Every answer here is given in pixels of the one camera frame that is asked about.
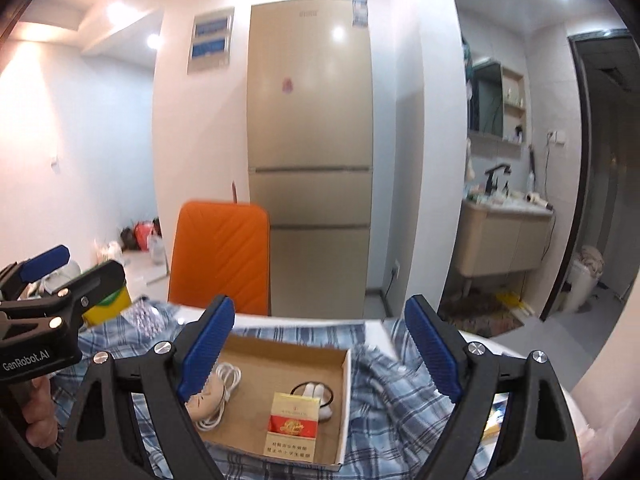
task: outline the recessed spotlight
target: recessed spotlight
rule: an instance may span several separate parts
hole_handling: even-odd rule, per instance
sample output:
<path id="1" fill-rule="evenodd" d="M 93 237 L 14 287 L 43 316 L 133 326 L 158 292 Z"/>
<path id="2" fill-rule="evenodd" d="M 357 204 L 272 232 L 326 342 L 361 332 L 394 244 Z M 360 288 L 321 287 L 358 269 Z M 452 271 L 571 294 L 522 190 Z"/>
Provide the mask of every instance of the recessed spotlight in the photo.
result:
<path id="1" fill-rule="evenodd" d="M 344 28 L 343 27 L 335 27 L 334 30 L 331 33 L 332 38 L 334 38 L 334 41 L 336 43 L 342 43 L 344 41 Z"/>
<path id="2" fill-rule="evenodd" d="M 139 16 L 140 13 L 136 9 L 122 2 L 115 2 L 107 7 L 107 17 L 115 27 L 128 27 L 131 23 L 135 22 Z"/>
<path id="3" fill-rule="evenodd" d="M 151 34 L 148 38 L 146 38 L 146 46 L 152 48 L 153 50 L 158 50 L 161 43 L 162 41 L 160 40 L 160 36 L 158 34 Z"/>

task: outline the chair backrest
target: chair backrest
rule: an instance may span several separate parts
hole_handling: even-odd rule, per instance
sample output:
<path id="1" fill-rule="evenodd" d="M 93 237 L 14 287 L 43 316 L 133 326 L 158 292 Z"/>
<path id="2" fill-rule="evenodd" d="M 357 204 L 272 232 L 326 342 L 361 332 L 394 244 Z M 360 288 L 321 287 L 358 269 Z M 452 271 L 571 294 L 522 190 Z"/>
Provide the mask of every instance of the chair backrest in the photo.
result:
<path id="1" fill-rule="evenodd" d="M 269 315 L 269 217 L 252 204 L 187 202 L 180 210 L 169 302 L 206 308 L 226 294 L 239 314 Z"/>

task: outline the beige refrigerator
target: beige refrigerator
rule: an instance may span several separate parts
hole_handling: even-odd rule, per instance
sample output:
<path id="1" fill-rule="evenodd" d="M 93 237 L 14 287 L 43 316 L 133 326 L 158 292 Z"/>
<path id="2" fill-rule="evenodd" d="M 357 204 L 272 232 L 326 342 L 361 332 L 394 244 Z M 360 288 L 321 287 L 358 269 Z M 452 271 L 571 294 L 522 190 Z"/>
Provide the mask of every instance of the beige refrigerator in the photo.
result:
<path id="1" fill-rule="evenodd" d="M 253 6 L 251 202 L 271 221 L 274 316 L 362 318 L 373 157 L 366 0 Z"/>

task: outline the white cable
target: white cable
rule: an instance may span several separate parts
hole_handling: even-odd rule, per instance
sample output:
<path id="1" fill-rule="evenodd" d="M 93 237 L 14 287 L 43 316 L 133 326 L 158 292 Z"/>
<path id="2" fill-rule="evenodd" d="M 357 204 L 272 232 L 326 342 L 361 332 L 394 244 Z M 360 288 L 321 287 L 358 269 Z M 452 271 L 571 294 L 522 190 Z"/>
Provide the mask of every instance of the white cable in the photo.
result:
<path id="1" fill-rule="evenodd" d="M 240 368 L 233 366 L 230 363 L 218 363 L 213 367 L 213 370 L 209 374 L 207 382 L 213 377 L 218 376 L 225 387 L 225 392 L 220 401 L 220 408 L 217 413 L 199 420 L 195 423 L 196 427 L 200 431 L 211 431 L 222 420 L 222 414 L 225 412 L 225 405 L 231 398 L 231 393 L 238 387 L 240 379 L 242 379 L 242 372 Z"/>

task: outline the sparkly packet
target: sparkly packet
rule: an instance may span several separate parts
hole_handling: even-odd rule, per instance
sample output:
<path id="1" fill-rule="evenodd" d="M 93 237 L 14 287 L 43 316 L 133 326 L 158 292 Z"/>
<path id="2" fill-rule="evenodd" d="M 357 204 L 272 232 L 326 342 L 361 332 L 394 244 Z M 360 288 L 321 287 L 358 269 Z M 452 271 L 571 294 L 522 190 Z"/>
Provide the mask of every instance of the sparkly packet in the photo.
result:
<path id="1" fill-rule="evenodd" d="M 156 307 L 140 298 L 129 308 L 121 312 L 122 317 L 131 323 L 145 337 L 153 338 L 167 327 L 167 320 Z"/>

